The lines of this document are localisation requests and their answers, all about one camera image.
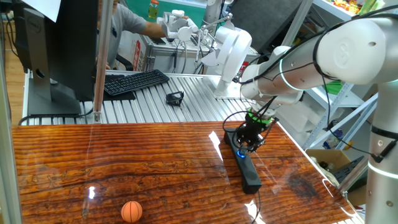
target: wire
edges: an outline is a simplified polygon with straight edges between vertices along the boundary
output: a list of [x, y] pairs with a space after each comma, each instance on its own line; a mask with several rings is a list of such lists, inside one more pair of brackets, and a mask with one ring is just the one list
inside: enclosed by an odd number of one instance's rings
[[266, 104], [267, 107], [264, 109], [264, 112], [262, 112], [262, 114], [260, 115], [260, 118], [262, 118], [264, 116], [264, 114], [267, 112], [268, 108], [270, 107], [270, 105], [272, 104], [272, 102], [276, 99], [276, 96], [273, 96], [268, 103]]
[[6, 42], [4, 41], [4, 24], [2, 23], [1, 20], [1, 41], [2, 41], [2, 55], [4, 57], [3, 59], [3, 65], [6, 64]]
[[173, 69], [172, 73], [175, 73], [175, 68], [177, 67], [178, 47], [179, 47], [179, 45], [181, 44], [181, 40], [178, 42], [178, 44], [177, 44], [177, 43], [175, 42], [175, 40], [174, 40], [174, 43], [175, 43], [175, 45], [177, 45], [177, 46], [175, 47], [175, 52], [174, 52], [174, 69]]
[[270, 81], [273, 82], [273, 81], [275, 80], [275, 78], [278, 77], [280, 74], [287, 73], [287, 72], [293, 72], [294, 70], [298, 70], [298, 69], [307, 67], [307, 66], [312, 65], [312, 64], [313, 64], [313, 62], [310, 62], [310, 63], [306, 63], [305, 65], [302, 65], [302, 66], [297, 67], [297, 68], [293, 68], [293, 69], [286, 70], [286, 71], [281, 71], [281, 72], [279, 72], [278, 74], [276, 74], [272, 79], [267, 78], [267, 77], [261, 77], [261, 78], [265, 78], [266, 80], [270, 80]]
[[[6, 29], [7, 29], [7, 36], [8, 39], [10, 41], [10, 47], [11, 47], [11, 51], [12, 53], [14, 53], [15, 56], [19, 57], [17, 53], [15, 53], [14, 48], [12, 46], [15, 47], [15, 42], [14, 42], [14, 31], [12, 30], [12, 25], [11, 25], [11, 20], [8, 17], [7, 13], [6, 13], [6, 18], [7, 18], [7, 24], [6, 24]], [[10, 32], [8, 31], [8, 26], [10, 27], [11, 30], [11, 36], [10, 36]]]
[[24, 118], [22, 118], [19, 123], [18, 126], [20, 126], [24, 121], [26, 121], [27, 119], [31, 119], [31, 118], [55, 118], [55, 117], [63, 117], [63, 118], [82, 118], [84, 116], [87, 116], [89, 114], [91, 114], [93, 112], [93, 109], [91, 109], [89, 112], [85, 113], [85, 114], [78, 114], [78, 115], [70, 115], [70, 114], [44, 114], [44, 115], [28, 115]]
[[[224, 5], [225, 5], [225, 0], [223, 0], [223, 2], [221, 3], [221, 10], [220, 10], [220, 16], [218, 16], [218, 19], [221, 19], [223, 17], [223, 9], [224, 9]], [[216, 32], [218, 30], [218, 28], [221, 26], [221, 22], [217, 23], [216, 26]]]
[[246, 122], [244, 121], [241, 125], [239, 125], [239, 127], [237, 127], [234, 131], [228, 131], [228, 130], [226, 130], [225, 129], [225, 123], [226, 123], [226, 121], [228, 120], [228, 119], [230, 119], [230, 117], [232, 117], [232, 116], [234, 116], [234, 115], [236, 115], [236, 114], [239, 114], [239, 113], [251, 113], [251, 114], [253, 114], [253, 116], [258, 116], [260, 113], [261, 113], [261, 111], [262, 110], [264, 110], [264, 109], [268, 109], [269, 108], [269, 105], [271, 105], [271, 103], [274, 101], [274, 99], [276, 98], [276, 96], [273, 96], [272, 98], [271, 98], [271, 100], [269, 100], [262, 108], [260, 108], [257, 112], [255, 112], [255, 113], [253, 113], [253, 112], [251, 112], [251, 111], [238, 111], [238, 112], [235, 112], [235, 113], [233, 113], [233, 114], [231, 114], [231, 115], [229, 115], [227, 118], [225, 118], [225, 120], [224, 120], [224, 122], [223, 122], [223, 130], [226, 132], [226, 133], [236, 133], [237, 132], [237, 130], [240, 128], [240, 127], [242, 127], [244, 124], [246, 124]]
[[185, 65], [187, 64], [187, 43], [185, 43], [185, 41], [183, 41], [183, 43], [184, 43], [184, 51], [185, 51], [185, 53], [184, 53], [184, 55], [185, 55], [185, 60], [184, 60], [184, 66], [182, 67], [181, 74], [184, 74]]
[[270, 67], [268, 67], [267, 70], [265, 70], [262, 74], [257, 75], [257, 76], [255, 76], [254, 78], [251, 78], [251, 79], [249, 79], [249, 80], [247, 80], [247, 81], [245, 81], [245, 82], [239, 82], [239, 83], [242, 84], [242, 85], [245, 85], [245, 84], [248, 84], [248, 83], [251, 83], [251, 82], [253, 82], [253, 81], [255, 81], [255, 80], [260, 79], [261, 77], [263, 77], [264, 75], [266, 75], [269, 71], [271, 71], [283, 58], [285, 58], [286, 56], [288, 56], [289, 53], [293, 52], [295, 49], [297, 49], [298, 47], [300, 47], [301, 45], [303, 45], [304, 43], [308, 42], [309, 40], [313, 39], [314, 37], [316, 37], [316, 36], [318, 36], [318, 35], [321, 35], [321, 33], [315, 34], [315, 35], [309, 37], [308, 39], [303, 40], [301, 43], [295, 45], [294, 47], [288, 49], [282, 56], [280, 56], [280, 57], [278, 58], [278, 60], [276, 60], [276, 61], [275, 61]]
[[[325, 89], [326, 99], [328, 100], [328, 119], [327, 119], [328, 125], [327, 125], [327, 126], [329, 126], [329, 124], [330, 124], [330, 99], [329, 99], [328, 89], [327, 89], [327, 87], [326, 87], [325, 77], [324, 77], [322, 74], [321, 74], [321, 76], [322, 76], [322, 81], [323, 81], [323, 87], [324, 87], [324, 89]], [[341, 138], [339, 138], [338, 136], [336, 136], [336, 134], [335, 134], [333, 131], [331, 131], [331, 130], [329, 130], [329, 131], [331, 132], [331, 134], [332, 134], [337, 140], [341, 141], [342, 143], [346, 144], [347, 146], [350, 146], [351, 148], [353, 148], [353, 149], [355, 149], [355, 150], [357, 150], [357, 151], [359, 151], [359, 152], [363, 152], [363, 153], [372, 155], [370, 152], [366, 152], [366, 151], [364, 151], [364, 150], [355, 148], [354, 146], [348, 144], [347, 142], [345, 142], [344, 140], [342, 140]]]
[[[317, 40], [317, 42], [315, 43], [314, 50], [313, 50], [313, 54], [312, 54], [312, 59], [313, 59], [313, 64], [314, 64], [314, 66], [315, 66], [317, 72], [322, 76], [323, 87], [325, 88], [325, 94], [326, 94], [326, 98], [327, 98], [327, 100], [328, 100], [327, 126], [330, 125], [330, 99], [329, 99], [328, 89], [327, 89], [327, 87], [326, 87], [325, 77], [329, 78], [329, 76], [328, 76], [327, 74], [325, 74], [325, 73], [322, 71], [322, 69], [320, 68], [319, 64], [317, 63], [318, 47], [319, 47], [319, 44], [320, 44], [322, 38], [323, 38], [325, 35], [327, 35], [327, 33], [329, 33], [330, 31], [333, 31], [333, 30], [335, 30], [335, 29], [341, 27], [342, 25], [344, 25], [344, 24], [346, 24], [346, 23], [348, 23], [348, 22], [351, 22], [351, 21], [356, 20], [356, 19], [364, 19], [364, 18], [369, 18], [369, 17], [380, 17], [381, 15], [376, 15], [376, 14], [378, 14], [378, 13], [380, 13], [380, 12], [385, 12], [385, 11], [388, 11], [388, 10], [391, 10], [391, 9], [396, 9], [396, 8], [398, 8], [398, 5], [385, 7], [385, 8], [383, 8], [383, 9], [379, 9], [379, 10], [376, 10], [376, 11], [373, 11], [373, 12], [369, 12], [369, 13], [364, 14], [364, 15], [362, 15], [362, 16], [354, 16], [354, 17], [352, 18], [352, 20], [346, 21], [346, 22], [342, 22], [342, 23], [337, 24], [337, 25], [335, 25], [335, 26], [333, 26], [333, 27], [327, 29], [326, 31], [324, 31], [324, 32], [321, 34], [321, 36], [319, 37], [319, 39]], [[356, 147], [354, 147], [354, 146], [348, 144], [347, 142], [345, 142], [344, 140], [342, 140], [341, 138], [339, 138], [338, 136], [336, 136], [336, 134], [335, 134], [333, 131], [330, 130], [330, 132], [331, 132], [331, 134], [332, 134], [337, 140], [339, 140], [340, 142], [342, 142], [342, 143], [346, 144], [347, 146], [353, 148], [354, 150], [357, 150], [357, 151], [359, 151], [359, 152], [363, 152], [363, 153], [365, 153], [365, 154], [369, 154], [369, 155], [371, 155], [371, 157], [374, 158], [375, 160], [376, 160], [377, 158], [379, 158], [379, 156], [377, 156], [377, 155], [375, 155], [375, 154], [372, 154], [372, 153], [370, 153], [370, 152], [367, 152], [367, 151], [358, 149], [358, 148], [356, 148]]]
[[257, 210], [257, 214], [256, 217], [254, 218], [253, 222], [251, 222], [251, 224], [254, 224], [254, 222], [256, 222], [257, 217], [260, 214], [260, 210], [261, 210], [261, 197], [260, 197], [260, 191], [257, 191], [257, 193], [259, 194], [259, 209]]

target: small basketball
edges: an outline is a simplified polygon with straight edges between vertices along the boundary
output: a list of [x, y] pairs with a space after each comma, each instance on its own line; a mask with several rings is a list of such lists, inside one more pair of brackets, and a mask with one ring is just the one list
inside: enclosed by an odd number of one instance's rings
[[138, 202], [128, 202], [124, 204], [121, 213], [124, 221], [133, 223], [141, 218], [142, 207]]

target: metal rail table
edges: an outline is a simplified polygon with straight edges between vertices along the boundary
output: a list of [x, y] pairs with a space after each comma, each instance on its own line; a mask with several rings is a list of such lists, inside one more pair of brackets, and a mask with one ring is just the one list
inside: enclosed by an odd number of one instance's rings
[[[129, 75], [137, 72], [107, 71], [107, 75]], [[250, 107], [247, 100], [217, 100], [202, 84], [203, 77], [214, 75], [188, 75], [166, 73], [170, 81], [136, 91], [136, 100], [104, 101], [102, 123], [163, 123], [189, 121], [224, 121], [230, 114], [245, 111]], [[25, 77], [24, 107], [22, 115], [27, 116], [27, 102], [30, 74]], [[166, 103], [166, 94], [183, 91], [185, 96], [181, 107]], [[93, 102], [81, 102], [81, 114], [93, 108]], [[231, 121], [243, 121], [244, 113], [231, 117]], [[92, 124], [93, 115], [83, 118], [31, 118], [22, 125]]]

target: reddish-brown wood grain tabletop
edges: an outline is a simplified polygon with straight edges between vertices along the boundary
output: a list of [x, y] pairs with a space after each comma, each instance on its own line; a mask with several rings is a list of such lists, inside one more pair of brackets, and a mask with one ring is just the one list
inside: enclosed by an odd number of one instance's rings
[[[252, 223], [220, 122], [19, 126], [14, 150], [24, 223]], [[230, 122], [228, 126], [239, 126]], [[276, 125], [250, 155], [262, 180], [256, 223], [336, 223], [354, 213]]]

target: black keyboard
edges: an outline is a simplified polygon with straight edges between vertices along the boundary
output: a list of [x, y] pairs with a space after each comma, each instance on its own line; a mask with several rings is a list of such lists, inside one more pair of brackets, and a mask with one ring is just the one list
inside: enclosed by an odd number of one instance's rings
[[168, 81], [169, 78], [161, 71], [151, 70], [105, 82], [105, 91], [111, 96], [116, 96], [121, 93], [141, 90]]

